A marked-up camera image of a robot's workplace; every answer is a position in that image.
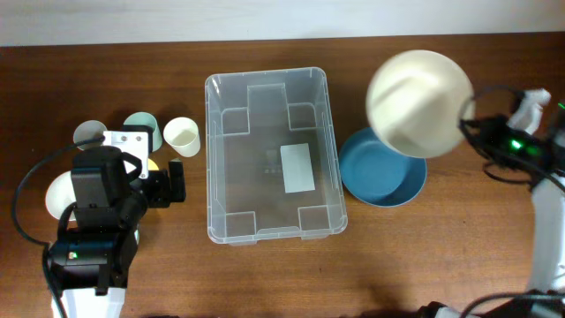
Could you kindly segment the white small bowl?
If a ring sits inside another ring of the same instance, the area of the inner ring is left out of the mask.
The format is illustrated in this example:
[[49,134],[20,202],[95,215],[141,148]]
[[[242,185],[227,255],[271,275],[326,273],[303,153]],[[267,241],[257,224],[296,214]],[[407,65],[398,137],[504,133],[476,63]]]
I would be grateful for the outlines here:
[[64,210],[76,201],[72,185],[72,173],[68,170],[56,177],[45,194],[45,206],[48,212],[59,220]]

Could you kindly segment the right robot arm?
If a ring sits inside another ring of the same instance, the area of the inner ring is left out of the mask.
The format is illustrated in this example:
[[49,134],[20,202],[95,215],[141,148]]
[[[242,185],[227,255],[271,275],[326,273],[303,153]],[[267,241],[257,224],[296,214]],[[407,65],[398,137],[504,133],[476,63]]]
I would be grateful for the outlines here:
[[472,147],[496,165],[530,178],[535,210],[533,263],[525,292],[502,292],[473,300],[458,312],[440,302],[422,306],[417,317],[564,316],[564,103],[546,137],[502,123],[503,116],[459,121]]

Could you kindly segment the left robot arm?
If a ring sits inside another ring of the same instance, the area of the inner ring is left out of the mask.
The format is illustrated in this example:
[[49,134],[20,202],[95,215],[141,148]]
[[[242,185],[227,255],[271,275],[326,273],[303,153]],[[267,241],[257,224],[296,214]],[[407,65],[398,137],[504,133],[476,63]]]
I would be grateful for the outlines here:
[[139,221],[151,208],[186,198],[184,167],[141,176],[141,160],[101,146],[76,155],[75,201],[61,215],[56,242],[42,253],[55,317],[117,317],[139,245]]

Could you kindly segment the cream bowl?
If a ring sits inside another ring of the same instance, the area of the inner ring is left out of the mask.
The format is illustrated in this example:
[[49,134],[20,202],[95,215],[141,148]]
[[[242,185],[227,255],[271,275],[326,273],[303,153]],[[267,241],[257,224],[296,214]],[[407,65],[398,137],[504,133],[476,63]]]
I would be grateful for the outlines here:
[[449,57],[430,50],[409,50],[387,60],[367,88],[369,125],[389,148],[416,158],[445,155],[463,141],[459,120],[473,96],[471,81]]

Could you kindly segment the dark blue bowl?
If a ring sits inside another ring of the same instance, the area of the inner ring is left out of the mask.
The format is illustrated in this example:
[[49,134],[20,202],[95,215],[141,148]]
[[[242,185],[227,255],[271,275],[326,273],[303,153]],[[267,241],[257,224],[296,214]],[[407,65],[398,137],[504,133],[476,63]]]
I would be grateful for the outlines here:
[[427,162],[401,155],[381,142],[370,128],[352,134],[339,152],[342,182],[358,200],[381,208],[415,199],[427,179]]

